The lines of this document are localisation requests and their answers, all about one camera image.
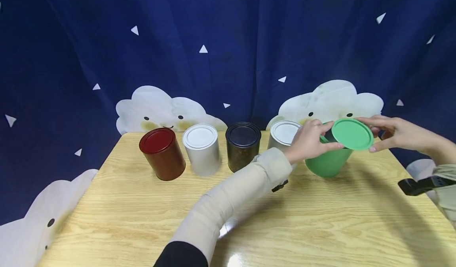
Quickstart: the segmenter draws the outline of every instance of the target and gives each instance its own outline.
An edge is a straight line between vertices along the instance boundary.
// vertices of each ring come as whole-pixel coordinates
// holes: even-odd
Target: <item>beige sleeve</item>
[[[456,165],[439,165],[433,174],[456,181]],[[438,207],[456,228],[456,185],[436,188],[434,191]]]
[[[262,153],[254,162],[204,194],[177,228],[172,241],[197,247],[210,264],[220,229],[245,202],[265,195],[284,182],[292,168],[277,148]]]

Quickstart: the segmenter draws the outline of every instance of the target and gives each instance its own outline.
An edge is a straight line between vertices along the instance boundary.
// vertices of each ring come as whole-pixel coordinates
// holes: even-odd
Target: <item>white lid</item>
[[[293,121],[276,122],[271,127],[271,136],[281,144],[290,145],[300,126]]]
[[[215,127],[201,123],[189,127],[182,136],[182,142],[190,150],[203,150],[213,145],[218,136]]]

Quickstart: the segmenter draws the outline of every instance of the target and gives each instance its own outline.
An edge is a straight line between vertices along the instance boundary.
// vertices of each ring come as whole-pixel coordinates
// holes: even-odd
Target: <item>table surface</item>
[[[191,171],[164,182],[122,136],[39,267],[150,267],[192,205],[229,177]],[[260,151],[269,132],[262,132]],[[456,236],[426,195],[405,196],[409,178],[390,151],[354,152],[341,173],[320,178],[300,163],[284,189],[247,204],[221,231],[211,266],[455,266]]]

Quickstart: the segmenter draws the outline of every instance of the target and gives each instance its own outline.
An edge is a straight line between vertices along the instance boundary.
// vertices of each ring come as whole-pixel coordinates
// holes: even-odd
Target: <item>red can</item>
[[[174,180],[185,170],[181,148],[171,129],[161,127],[146,133],[140,140],[140,150],[160,180]]]

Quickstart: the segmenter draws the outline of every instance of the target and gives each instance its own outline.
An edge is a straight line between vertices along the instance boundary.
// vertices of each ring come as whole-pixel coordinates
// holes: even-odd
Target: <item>red lid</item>
[[[146,133],[140,140],[140,150],[147,154],[156,154],[167,149],[176,135],[171,129],[161,127]]]

